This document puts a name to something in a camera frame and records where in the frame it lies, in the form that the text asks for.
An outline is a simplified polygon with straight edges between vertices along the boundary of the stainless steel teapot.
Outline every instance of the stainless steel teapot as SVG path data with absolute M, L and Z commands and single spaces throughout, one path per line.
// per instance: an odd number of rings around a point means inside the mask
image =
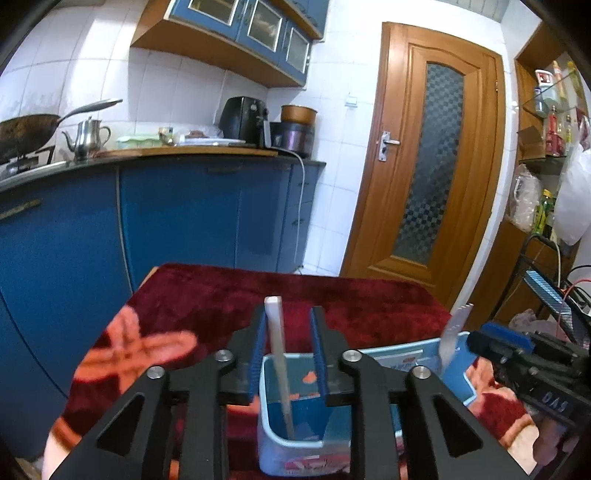
M 108 136 L 104 141 L 100 139 L 100 131 L 103 129 L 108 132 Z M 88 120 L 84 120 L 78 124 L 75 141 L 72 141 L 68 132 L 62 133 L 66 137 L 68 149 L 74 153 L 76 160 L 88 159 L 93 153 L 103 148 L 111 138 L 111 129 L 109 127 L 102 127 L 100 120 L 94 120 L 92 117 L 88 117 Z

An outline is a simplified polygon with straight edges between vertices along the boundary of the frying pan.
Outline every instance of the frying pan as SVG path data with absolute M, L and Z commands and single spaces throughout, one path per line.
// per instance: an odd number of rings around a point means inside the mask
M 57 126 L 66 118 L 78 113 L 96 112 L 122 102 L 123 99 L 101 100 L 72 110 L 65 116 L 50 114 L 27 115 L 0 123 L 0 164 L 11 158 L 21 157 L 45 145 Z

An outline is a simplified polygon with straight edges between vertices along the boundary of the blue gripper pad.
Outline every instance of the blue gripper pad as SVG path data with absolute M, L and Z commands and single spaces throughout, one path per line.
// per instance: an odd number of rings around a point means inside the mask
M 250 401 L 258 394 L 259 379 L 261 376 L 262 358 L 265 354 L 267 342 L 267 314 L 262 310 L 258 325 L 256 326 L 256 337 L 254 340 L 252 355 L 248 362 L 248 398 Z
M 514 348 L 521 348 L 526 353 L 532 353 L 534 351 L 534 344 L 528 336 L 522 333 L 514 332 L 513 330 L 503 327 L 497 323 L 487 322 L 480 327 L 480 332 L 486 335 L 500 340 L 501 342 L 508 343 Z
M 314 353 L 314 369 L 316 370 L 316 383 L 318 392 L 322 397 L 328 395 L 328 382 L 326 372 L 326 360 L 320 340 L 320 331 L 314 309 L 310 310 L 310 332 L 312 334 L 312 351 Z

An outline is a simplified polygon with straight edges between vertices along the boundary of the brown pot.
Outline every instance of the brown pot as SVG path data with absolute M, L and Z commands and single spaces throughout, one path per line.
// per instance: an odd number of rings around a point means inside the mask
M 281 121 L 313 127 L 318 112 L 306 106 L 284 105 L 281 107 Z

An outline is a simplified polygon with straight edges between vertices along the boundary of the label on container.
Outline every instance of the label on container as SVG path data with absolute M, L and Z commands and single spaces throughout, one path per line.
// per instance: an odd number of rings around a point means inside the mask
M 417 360 L 422 357 L 423 350 L 421 349 L 413 350 L 412 352 L 379 355 L 374 358 L 382 367 L 395 368 L 396 370 L 408 372 L 417 364 Z

